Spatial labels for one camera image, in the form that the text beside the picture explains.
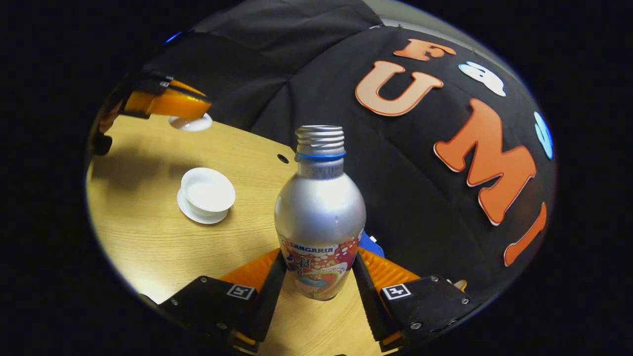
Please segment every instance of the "silver aluminum bottle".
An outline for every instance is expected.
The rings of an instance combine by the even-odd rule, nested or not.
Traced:
[[[299,292],[329,300],[340,292],[365,227],[365,202],[343,172],[342,127],[304,125],[297,129],[298,171],[275,205],[275,227]]]

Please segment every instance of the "table surface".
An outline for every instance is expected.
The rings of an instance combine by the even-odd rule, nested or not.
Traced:
[[[162,303],[197,276],[221,277],[279,247],[273,207],[296,171],[290,147],[218,122],[178,130],[163,115],[119,116],[108,135],[110,152],[88,171],[89,209],[103,250],[138,293]],[[235,204],[217,224],[198,224],[177,205],[180,180],[195,167],[235,187]],[[342,353],[387,354],[373,340],[354,277],[320,302],[301,296],[287,274],[258,355]]]

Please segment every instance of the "orange letter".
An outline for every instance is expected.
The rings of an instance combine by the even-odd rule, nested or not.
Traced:
[[[492,187],[479,191],[479,205],[497,226],[536,174],[536,165],[525,146],[502,152],[501,118],[490,106],[474,98],[470,106],[473,113],[457,135],[448,143],[435,143],[433,150],[453,172],[461,172],[466,168],[464,157],[477,145],[466,183],[474,187],[501,176]]]
[[[543,203],[541,204],[541,212],[536,218],[534,224],[532,224],[532,227],[530,227],[525,235],[523,235],[523,237],[521,237],[517,242],[511,243],[506,248],[506,251],[503,253],[503,262],[505,263],[506,267],[511,265],[517,259],[519,254],[521,254],[521,252],[525,250],[527,245],[532,242],[536,235],[543,230],[547,217],[548,208],[545,206],[545,203]]]
[[[413,58],[414,60],[428,61],[430,58],[426,54],[430,54],[433,58],[440,58],[444,56],[444,52],[455,55],[456,52],[453,48],[446,46],[440,46],[427,41],[420,41],[419,39],[409,39],[409,44],[400,51],[395,51],[396,56],[402,56],[407,58]]]
[[[400,116],[413,109],[434,87],[442,87],[441,80],[428,74],[413,72],[413,82],[397,99],[386,100],[378,91],[395,73],[404,67],[387,61],[376,61],[373,69],[356,86],[356,99],[366,108],[384,116]]]

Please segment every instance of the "black background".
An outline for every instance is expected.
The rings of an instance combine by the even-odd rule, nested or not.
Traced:
[[[616,347],[626,279],[625,8],[607,2],[423,2],[500,55],[549,119],[559,161],[553,224],[530,267],[427,354]],[[201,353],[125,289],[84,208],[87,133],[108,91],[149,48],[219,6],[183,2],[14,3],[7,11],[9,340],[17,354]]]

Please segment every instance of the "letter m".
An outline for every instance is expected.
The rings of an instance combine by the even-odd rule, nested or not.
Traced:
[[[473,113],[461,130],[447,143],[437,142],[433,150],[453,172],[466,168],[464,157],[475,147],[466,183],[469,187],[501,177],[490,188],[479,191],[479,205],[497,226],[530,178],[536,165],[525,146],[502,152],[501,118],[490,106],[471,99]]]

